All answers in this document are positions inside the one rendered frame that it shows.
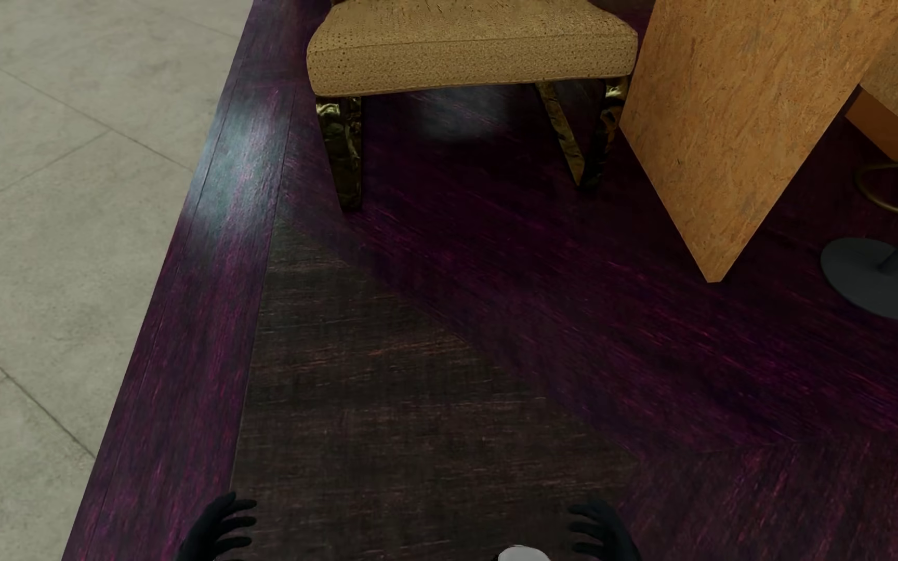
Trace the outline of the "black bar stool base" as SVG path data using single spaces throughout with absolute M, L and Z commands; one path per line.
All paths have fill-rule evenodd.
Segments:
M 864 184 L 867 172 L 898 169 L 898 162 L 865 165 L 853 175 L 861 195 L 876 206 L 898 213 Z M 826 245 L 820 266 L 830 287 L 857 308 L 898 320 L 898 247 L 867 237 L 842 237 Z

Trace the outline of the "chipboard wooden desk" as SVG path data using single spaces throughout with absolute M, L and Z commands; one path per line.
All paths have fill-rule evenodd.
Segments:
M 655 0 L 622 130 L 706 282 L 858 87 L 898 118 L 898 0 Z

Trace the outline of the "purple woven rug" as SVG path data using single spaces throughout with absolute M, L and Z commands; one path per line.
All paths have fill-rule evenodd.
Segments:
M 530 86 L 367 100 L 343 215 L 303 62 L 327 1 L 248 1 L 62 561 L 171 561 L 230 488 L 250 561 L 575 561 L 588 493 L 646 561 L 898 561 L 898 323 L 818 264 L 898 244 L 855 125 L 718 285 L 623 138 L 574 191 Z

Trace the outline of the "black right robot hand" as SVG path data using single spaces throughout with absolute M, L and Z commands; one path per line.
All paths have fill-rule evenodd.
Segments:
M 571 522 L 567 529 L 593 540 L 574 543 L 573 552 L 598 561 L 642 561 L 638 546 L 612 505 L 594 498 L 567 507 L 567 512 L 587 519 Z

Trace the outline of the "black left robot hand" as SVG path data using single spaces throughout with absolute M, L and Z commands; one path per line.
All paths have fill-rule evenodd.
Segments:
M 256 525 L 253 516 L 237 516 L 256 506 L 256 500 L 239 499 L 234 491 L 218 496 L 193 523 L 174 561 L 216 561 L 223 554 L 250 546 L 251 538 L 229 534 Z

